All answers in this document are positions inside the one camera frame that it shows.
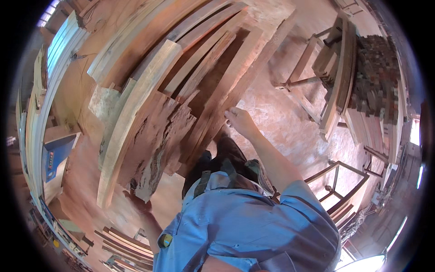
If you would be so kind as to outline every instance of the dark pants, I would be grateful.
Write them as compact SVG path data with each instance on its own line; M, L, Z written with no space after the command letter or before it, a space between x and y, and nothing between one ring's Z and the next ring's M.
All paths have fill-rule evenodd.
M203 171L210 170L211 173L220 171L222 162L225 158L230 160L238 174L241 174L247 179L254 180L249 169L244 165L247 161L246 157L233 139L223 134L216 146L217 156L214 159L211 159L210 151L204 151L196 165L187 174L186 180L184 181L183 191L181 192L182 199L184 199L190 187L201 178Z

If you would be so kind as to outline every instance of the dusty floor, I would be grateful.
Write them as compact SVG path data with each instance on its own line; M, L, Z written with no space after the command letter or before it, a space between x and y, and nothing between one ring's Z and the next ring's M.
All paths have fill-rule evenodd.
M319 136L318 125L309 121L308 115L302 107L293 101L285 91L278 91L271 85L271 81L284 82L288 78L306 46L306 40L313 33L329 28L337 16L335 7L328 0L293 0L293 4L299 14L297 25L246 92L238 106L250 112L266 138L299 167L304 178L326 168L329 160L340 160L361 170L362 165L368 162L368 156L364 154L361 145L354 146L347 129L337 128L330 143L323 142ZM367 13L359 13L351 20L357 25L361 35L380 34L375 21ZM99 23L98 20L95 24L96 28L98 28ZM111 27L112 24L117 24L117 20L114 20L108 27ZM320 48L317 47L301 79L314 76L309 67L319 51ZM80 72L86 72L80 68L79 62L73 65L77 65ZM323 97L326 90L321 84L305 86L301 90L320 113L325 103ZM106 261L110 254L101 250L102 241L94 235L94 230L100 231L104 226L115 227L125 234L133 236L140 228L141 223L137 213L122 195L121 186L116 187L109 209L103 211L96 206L100 175L97 167L97 155L101 135L94 134L89 129L95 127L96 131L100 130L98 127L100 124L95 118L87 114L83 115L85 111L82 111L82 107L87 105L89 99L90 95L80 94L71 101L77 105L74 108L75 112L70 113L71 118L74 119L75 115L75 118L79 119L79 123L87 122L84 125L88 128L88 133L79 139L76 148L70 155L63 180L64 192L59 200L65 214L86 233L90 240L95 242L94 247L85 258L86 261L93 266L95 271L106 271L107 269L99 263L99 260ZM248 159L257 158L255 150L248 141L235 131L232 131L232 137ZM375 161L374 169L380 171L380 167L380 163ZM337 190L345 195L359 182L359 179L346 171L340 173ZM332 181L333 177L326 176L313 182L310 186L320 198L326 194L324 186ZM162 227L166 227L181 209L183 182L184 179L178 175L172 177L164 175L151 199L154 214ZM363 194L360 195L360 199L363 199L363 205L367 205L370 201L370 192L373 191L376 182L374 178L370 177L367 183L366 196L363 199ZM337 200L331 198L328 203L325 203L325 208L331 207L334 204L333 201Z

